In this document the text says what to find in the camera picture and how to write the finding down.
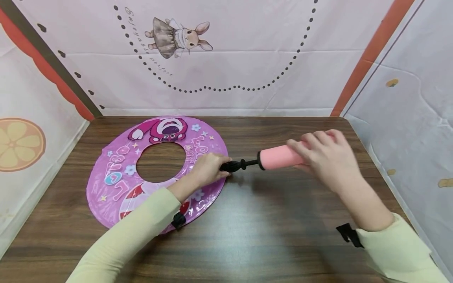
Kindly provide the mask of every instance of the light green sleeve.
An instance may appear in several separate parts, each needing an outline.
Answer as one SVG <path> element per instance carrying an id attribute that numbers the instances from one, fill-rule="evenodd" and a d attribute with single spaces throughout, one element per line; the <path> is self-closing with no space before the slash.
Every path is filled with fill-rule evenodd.
<path id="1" fill-rule="evenodd" d="M 386 282 L 448 283 L 429 256 L 429 248 L 401 216 L 394 216 L 395 222 L 383 231 L 356 230 L 369 265 Z"/>
<path id="2" fill-rule="evenodd" d="M 123 266 L 173 221 L 180 206 L 166 188 L 155 191 L 94 243 L 67 283 L 114 282 Z"/>

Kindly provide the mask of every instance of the pink pump handle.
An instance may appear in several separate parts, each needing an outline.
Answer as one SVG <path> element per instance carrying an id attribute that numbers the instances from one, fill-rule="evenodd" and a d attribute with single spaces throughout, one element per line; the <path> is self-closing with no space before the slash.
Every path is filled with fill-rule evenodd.
<path id="1" fill-rule="evenodd" d="M 306 148 L 308 143 L 300 141 Z M 305 160 L 287 145 L 277 146 L 271 149 L 264 149 L 260 152 L 260 163 L 265 170 L 278 169 L 283 167 L 304 164 Z"/>

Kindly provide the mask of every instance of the tent wall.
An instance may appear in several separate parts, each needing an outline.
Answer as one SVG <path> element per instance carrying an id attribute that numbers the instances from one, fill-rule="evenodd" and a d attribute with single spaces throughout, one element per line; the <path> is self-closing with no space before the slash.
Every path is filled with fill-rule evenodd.
<path id="1" fill-rule="evenodd" d="M 1 26 L 0 97 L 1 257 L 88 121 Z"/>
<path id="2" fill-rule="evenodd" d="M 416 1 L 343 114 L 453 282 L 451 10 Z"/>
<path id="3" fill-rule="evenodd" d="M 331 113 L 392 2 L 14 1 L 104 115 L 305 116 Z M 154 17 L 209 22 L 213 50 L 164 58 Z"/>

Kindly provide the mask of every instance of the orange stripe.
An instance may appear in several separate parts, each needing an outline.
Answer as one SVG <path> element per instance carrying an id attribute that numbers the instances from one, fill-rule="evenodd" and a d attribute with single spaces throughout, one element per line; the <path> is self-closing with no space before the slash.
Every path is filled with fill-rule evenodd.
<path id="1" fill-rule="evenodd" d="M 6 34 L 10 37 L 11 41 L 22 50 L 23 53 L 30 56 L 36 67 L 40 72 L 51 82 L 53 82 L 62 96 L 74 104 L 77 112 L 88 121 L 93 121 L 94 116 L 88 108 L 80 101 L 76 94 L 69 88 L 63 79 L 55 72 L 55 70 L 47 63 L 39 51 L 31 44 L 31 42 L 24 36 L 24 34 L 15 26 L 15 24 L 8 18 L 8 16 L 0 9 L 0 23 L 3 26 Z"/>
<path id="2" fill-rule="evenodd" d="M 349 80 L 343 88 L 343 91 L 338 98 L 335 107 L 332 110 L 331 116 L 340 116 L 344 107 L 351 99 L 352 95 L 359 87 L 359 84 L 370 70 L 377 56 L 384 49 L 392 34 L 400 24 L 401 20 L 406 15 L 414 0 L 395 0 L 377 28 L 370 43 L 360 57 L 354 71 L 352 71 Z"/>

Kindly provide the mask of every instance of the black pump nozzle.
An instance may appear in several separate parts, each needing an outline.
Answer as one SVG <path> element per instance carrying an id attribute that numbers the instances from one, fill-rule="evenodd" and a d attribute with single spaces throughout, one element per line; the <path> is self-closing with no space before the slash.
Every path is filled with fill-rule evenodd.
<path id="1" fill-rule="evenodd" d="M 224 163 L 224 164 L 222 164 L 222 166 L 220 166 L 219 170 L 233 173 L 239 169 L 245 170 L 247 168 L 247 166 L 256 165 L 256 164 L 258 164 L 257 159 L 251 160 L 251 161 L 245 161 L 245 160 L 241 159 L 241 161 L 230 161 L 230 162 Z"/>

